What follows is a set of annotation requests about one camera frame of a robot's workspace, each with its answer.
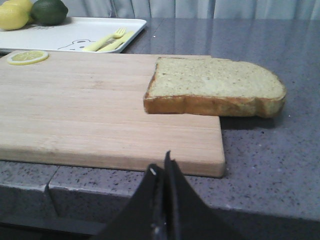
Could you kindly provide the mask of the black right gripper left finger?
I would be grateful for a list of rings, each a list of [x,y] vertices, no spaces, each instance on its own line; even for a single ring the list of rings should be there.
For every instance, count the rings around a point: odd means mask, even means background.
[[[142,182],[125,208],[97,236],[97,240],[164,240],[164,170],[148,166]]]

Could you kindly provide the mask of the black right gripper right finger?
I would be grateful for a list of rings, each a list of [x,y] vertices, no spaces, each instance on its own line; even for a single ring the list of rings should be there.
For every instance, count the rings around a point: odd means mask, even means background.
[[[197,195],[177,162],[167,151],[164,159],[164,195],[169,240],[244,240]]]

